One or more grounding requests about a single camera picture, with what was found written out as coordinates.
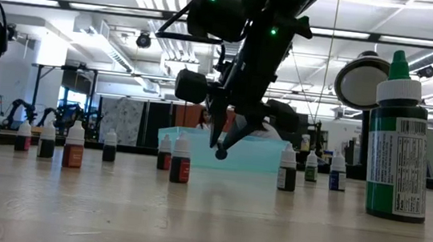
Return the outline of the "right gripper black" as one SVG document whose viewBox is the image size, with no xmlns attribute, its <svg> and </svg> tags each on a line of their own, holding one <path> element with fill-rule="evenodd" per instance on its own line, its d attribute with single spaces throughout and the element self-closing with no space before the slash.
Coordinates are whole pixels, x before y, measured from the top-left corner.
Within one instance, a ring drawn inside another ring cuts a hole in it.
<svg viewBox="0 0 433 242">
<path fill-rule="evenodd" d="M 275 99 L 261 101 L 277 68 L 289 49 L 290 30 L 283 26 L 257 25 L 248 30 L 224 86 L 208 82 L 205 75 L 180 70 L 175 96 L 185 102 L 205 102 L 211 120 L 210 147 L 215 147 L 226 123 L 228 107 L 235 107 L 234 120 L 220 148 L 229 149 L 258 130 L 265 117 L 274 118 L 283 131 L 297 131 L 299 118 L 291 106 Z"/>
</svg>

